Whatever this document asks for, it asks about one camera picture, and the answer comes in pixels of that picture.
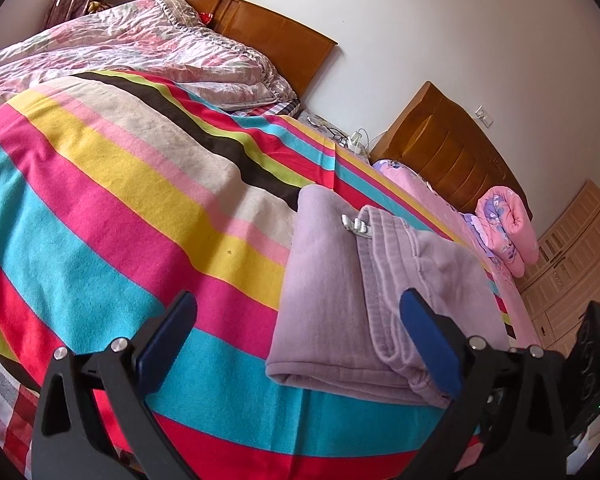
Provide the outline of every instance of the colorful striped bedsheet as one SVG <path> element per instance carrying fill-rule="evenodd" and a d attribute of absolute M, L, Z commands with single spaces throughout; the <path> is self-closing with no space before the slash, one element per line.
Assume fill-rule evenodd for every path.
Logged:
<path fill-rule="evenodd" d="M 279 386 L 264 373 L 309 183 L 455 239 L 291 118 L 232 117 L 139 73 L 23 92 L 0 108 L 0 348 L 41 383 L 56 347 L 99 351 L 192 290 L 198 322 L 148 404 L 203 479 L 397 475 L 441 410 Z M 128 448 L 98 403 L 113 443 Z"/>

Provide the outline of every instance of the pink floral quilt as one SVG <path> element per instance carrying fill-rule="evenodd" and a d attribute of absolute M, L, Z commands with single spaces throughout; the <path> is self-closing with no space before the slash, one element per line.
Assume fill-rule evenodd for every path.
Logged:
<path fill-rule="evenodd" d="M 137 0 L 1 50 L 0 105 L 39 83 L 89 70 L 161 76 L 227 111 L 296 98 L 264 54 L 206 28 L 184 0 Z"/>

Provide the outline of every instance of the wooden headboard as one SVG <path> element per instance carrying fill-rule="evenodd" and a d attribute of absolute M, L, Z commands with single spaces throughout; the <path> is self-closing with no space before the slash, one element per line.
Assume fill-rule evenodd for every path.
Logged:
<path fill-rule="evenodd" d="M 267 56 L 298 97 L 323 64 L 333 40 L 302 23 L 244 0 L 185 0 L 197 12 L 213 14 L 209 27 Z"/>
<path fill-rule="evenodd" d="M 507 186 L 532 217 L 524 191 L 480 126 L 431 81 L 371 151 L 372 164 L 382 158 L 409 166 L 458 211 L 475 212 L 490 187 Z"/>

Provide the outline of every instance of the plaid fabric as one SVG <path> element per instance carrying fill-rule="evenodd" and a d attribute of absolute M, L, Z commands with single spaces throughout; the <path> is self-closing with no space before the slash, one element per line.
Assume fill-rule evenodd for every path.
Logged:
<path fill-rule="evenodd" d="M 0 364 L 0 447 L 31 478 L 31 438 L 38 394 L 20 384 Z"/>
<path fill-rule="evenodd" d="M 272 105 L 259 106 L 257 108 L 246 108 L 245 110 L 236 110 L 231 115 L 239 117 L 254 117 L 265 115 L 288 115 L 295 118 L 300 113 L 300 99 L 275 103 Z"/>

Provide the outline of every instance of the wooden wardrobe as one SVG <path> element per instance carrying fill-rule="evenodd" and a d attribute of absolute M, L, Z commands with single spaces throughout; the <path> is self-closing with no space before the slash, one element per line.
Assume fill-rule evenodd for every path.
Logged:
<path fill-rule="evenodd" d="M 539 240 L 540 258 L 516 280 L 545 348 L 568 355 L 590 300 L 600 302 L 600 189 L 588 181 Z"/>

